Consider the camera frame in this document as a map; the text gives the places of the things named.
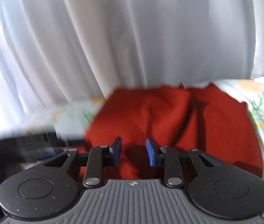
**red fabric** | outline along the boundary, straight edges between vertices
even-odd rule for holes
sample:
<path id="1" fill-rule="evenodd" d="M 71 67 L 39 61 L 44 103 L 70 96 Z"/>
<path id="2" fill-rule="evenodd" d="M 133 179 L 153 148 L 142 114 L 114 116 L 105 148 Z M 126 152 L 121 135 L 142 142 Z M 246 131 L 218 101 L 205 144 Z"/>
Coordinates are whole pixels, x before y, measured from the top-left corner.
<path id="1" fill-rule="evenodd" d="M 149 167 L 145 141 L 188 151 L 198 148 L 223 161 L 262 176 L 262 156 L 245 104 L 214 84 L 205 89 L 159 87 L 118 89 L 95 117 L 86 140 L 90 146 L 110 145 L 122 137 L 119 168 L 108 178 L 156 177 Z"/>

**gray gripper base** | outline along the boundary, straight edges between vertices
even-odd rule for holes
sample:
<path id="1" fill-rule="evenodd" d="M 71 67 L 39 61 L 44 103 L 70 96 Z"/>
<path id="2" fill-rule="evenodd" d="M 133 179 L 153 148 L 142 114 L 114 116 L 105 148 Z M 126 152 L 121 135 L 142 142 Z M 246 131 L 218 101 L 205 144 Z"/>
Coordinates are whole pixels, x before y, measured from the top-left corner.
<path id="1" fill-rule="evenodd" d="M 69 211 L 52 219 L 27 222 L 5 218 L 0 224 L 264 224 L 254 217 L 227 221 L 211 217 L 191 205 L 183 191 L 153 180 L 108 180 L 98 189 L 86 190 Z"/>

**circular cap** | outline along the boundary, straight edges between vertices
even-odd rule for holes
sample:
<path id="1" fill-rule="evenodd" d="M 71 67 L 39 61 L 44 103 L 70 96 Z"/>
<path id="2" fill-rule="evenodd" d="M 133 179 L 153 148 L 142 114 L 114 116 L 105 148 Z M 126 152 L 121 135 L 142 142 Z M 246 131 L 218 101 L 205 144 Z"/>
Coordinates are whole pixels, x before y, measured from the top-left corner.
<path id="1" fill-rule="evenodd" d="M 214 189 L 217 194 L 229 199 L 241 198 L 249 191 L 247 184 L 236 179 L 219 180 L 215 183 Z"/>
<path id="2" fill-rule="evenodd" d="M 100 180 L 98 178 L 88 178 L 85 180 L 85 183 L 87 185 L 97 185 L 100 183 Z"/>
<path id="3" fill-rule="evenodd" d="M 170 184 L 170 185 L 179 185 L 181 184 L 183 181 L 179 178 L 170 178 L 167 180 L 167 182 Z"/>
<path id="4" fill-rule="evenodd" d="M 240 220 L 264 211 L 264 181 L 229 164 L 206 167 L 188 194 L 199 209 L 218 218 Z"/>
<path id="5" fill-rule="evenodd" d="M 20 185 L 19 193 L 28 199 L 40 199 L 49 195 L 53 188 L 53 184 L 46 179 L 31 179 Z"/>
<path id="6" fill-rule="evenodd" d="M 60 167 L 35 167 L 0 185 L 0 206 L 24 220 L 46 219 L 68 210 L 79 196 L 76 181 Z"/>

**blue gripper fingertip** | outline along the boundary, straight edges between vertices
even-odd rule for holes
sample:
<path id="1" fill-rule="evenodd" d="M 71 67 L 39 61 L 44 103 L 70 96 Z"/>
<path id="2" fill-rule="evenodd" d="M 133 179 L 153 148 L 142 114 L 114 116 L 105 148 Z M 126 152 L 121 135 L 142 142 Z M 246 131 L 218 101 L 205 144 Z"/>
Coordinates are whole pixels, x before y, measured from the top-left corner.
<path id="1" fill-rule="evenodd" d="M 122 153 L 122 139 L 119 138 L 117 145 L 114 149 L 114 159 L 115 159 L 115 166 L 116 167 L 119 165 L 121 153 Z"/>
<path id="2" fill-rule="evenodd" d="M 152 148 L 150 139 L 146 140 L 146 147 L 147 147 L 147 154 L 149 155 L 149 159 L 150 159 L 150 166 L 153 167 L 154 166 L 154 153 L 153 153 L 153 148 Z"/>

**white curtain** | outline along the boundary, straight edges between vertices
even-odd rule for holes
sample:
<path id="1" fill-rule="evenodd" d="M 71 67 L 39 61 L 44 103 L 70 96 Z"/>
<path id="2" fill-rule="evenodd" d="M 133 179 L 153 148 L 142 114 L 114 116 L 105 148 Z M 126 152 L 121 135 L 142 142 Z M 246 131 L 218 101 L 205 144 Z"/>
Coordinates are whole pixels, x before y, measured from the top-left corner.
<path id="1" fill-rule="evenodd" d="M 264 0 L 0 0 L 0 131 L 115 87 L 264 76 Z"/>

